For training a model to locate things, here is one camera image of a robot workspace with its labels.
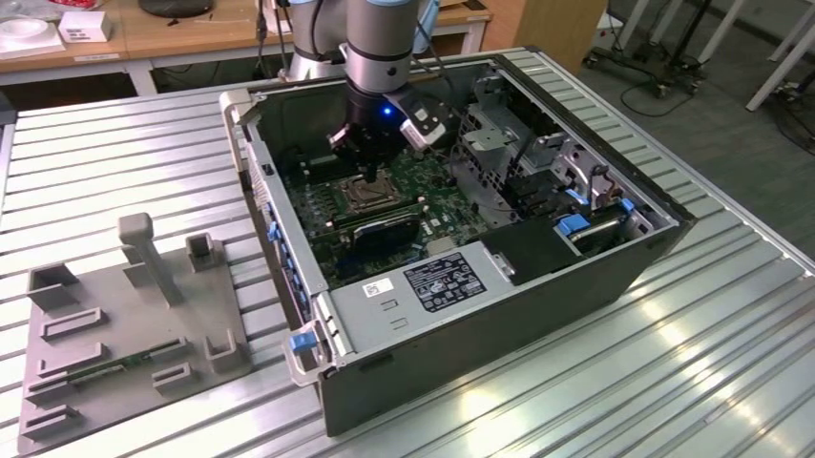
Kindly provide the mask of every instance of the warning label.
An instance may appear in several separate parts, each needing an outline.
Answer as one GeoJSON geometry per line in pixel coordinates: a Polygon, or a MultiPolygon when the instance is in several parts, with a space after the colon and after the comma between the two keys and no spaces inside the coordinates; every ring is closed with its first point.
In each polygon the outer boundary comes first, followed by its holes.
{"type": "Polygon", "coordinates": [[[428,312],[437,312],[486,291],[461,253],[406,270],[405,277],[428,312]]]}

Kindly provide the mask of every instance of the white box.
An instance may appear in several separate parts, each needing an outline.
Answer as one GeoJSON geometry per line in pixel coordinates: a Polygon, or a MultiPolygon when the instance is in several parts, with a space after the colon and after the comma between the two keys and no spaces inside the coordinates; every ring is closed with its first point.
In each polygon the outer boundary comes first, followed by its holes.
{"type": "Polygon", "coordinates": [[[104,11],[65,11],[60,34],[68,43],[97,43],[110,38],[113,24],[104,11]]]}
{"type": "Polygon", "coordinates": [[[42,35],[30,41],[0,40],[0,60],[17,59],[18,57],[64,50],[62,40],[53,24],[48,24],[48,29],[42,35]]]}
{"type": "Polygon", "coordinates": [[[619,36],[623,32],[623,23],[613,17],[608,15],[608,13],[603,13],[600,17],[600,22],[597,23],[597,31],[595,32],[595,37],[592,38],[591,47],[592,48],[604,48],[611,51],[613,47],[613,34],[619,36]]]}

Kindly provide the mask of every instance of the barcode sticker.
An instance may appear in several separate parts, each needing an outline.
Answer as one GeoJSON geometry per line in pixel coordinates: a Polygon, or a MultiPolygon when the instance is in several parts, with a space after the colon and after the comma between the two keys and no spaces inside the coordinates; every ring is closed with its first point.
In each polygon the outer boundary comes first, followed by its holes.
{"type": "Polygon", "coordinates": [[[381,293],[386,293],[393,289],[393,283],[390,279],[381,279],[374,281],[373,283],[368,283],[361,287],[361,290],[365,292],[366,298],[373,298],[381,293]]]}
{"type": "Polygon", "coordinates": [[[73,62],[93,62],[96,60],[118,59],[118,57],[120,56],[116,52],[110,54],[80,55],[73,58],[73,62]]]}

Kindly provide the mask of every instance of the gray floor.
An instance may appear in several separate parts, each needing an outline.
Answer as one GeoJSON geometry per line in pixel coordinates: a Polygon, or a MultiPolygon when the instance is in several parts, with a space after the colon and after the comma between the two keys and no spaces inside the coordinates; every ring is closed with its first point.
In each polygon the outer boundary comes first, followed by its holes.
{"type": "MultiPolygon", "coordinates": [[[[651,25],[660,3],[652,2],[640,25],[651,25]]],[[[612,9],[628,13],[632,4],[633,0],[613,0],[612,9]]],[[[692,6],[683,5],[664,40],[668,49],[691,13],[692,6]]],[[[699,54],[717,24],[717,18],[708,14],[691,42],[689,55],[699,54]]],[[[733,29],[705,67],[709,80],[696,97],[661,118],[635,114],[620,103],[620,92],[644,80],[641,74],[603,63],[593,70],[584,69],[579,79],[809,258],[815,258],[815,156],[777,132],[767,108],[755,114],[744,109],[772,72],[773,63],[767,61],[772,49],[771,44],[733,29]]],[[[801,62],[791,79],[800,78],[812,69],[811,64],[801,62]]],[[[627,100],[639,111],[659,113],[684,97],[673,94],[665,100],[656,100],[644,91],[633,91],[627,100]]],[[[815,128],[815,106],[804,114],[815,128]]]]}

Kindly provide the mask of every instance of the aluminum extrusion table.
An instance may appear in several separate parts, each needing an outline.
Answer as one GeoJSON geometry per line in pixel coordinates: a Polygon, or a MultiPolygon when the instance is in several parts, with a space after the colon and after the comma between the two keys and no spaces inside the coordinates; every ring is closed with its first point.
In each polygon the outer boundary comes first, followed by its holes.
{"type": "Polygon", "coordinates": [[[292,384],[282,362],[284,316],[217,115],[224,88],[24,113],[0,155],[12,159],[0,217],[0,457],[14,456],[22,272],[52,260],[78,273],[124,261],[110,217],[136,209],[154,217],[161,251],[200,230],[226,240],[257,368],[48,456],[812,454],[811,260],[541,54],[506,56],[700,218],[620,300],[328,438],[316,392],[292,384]]]}

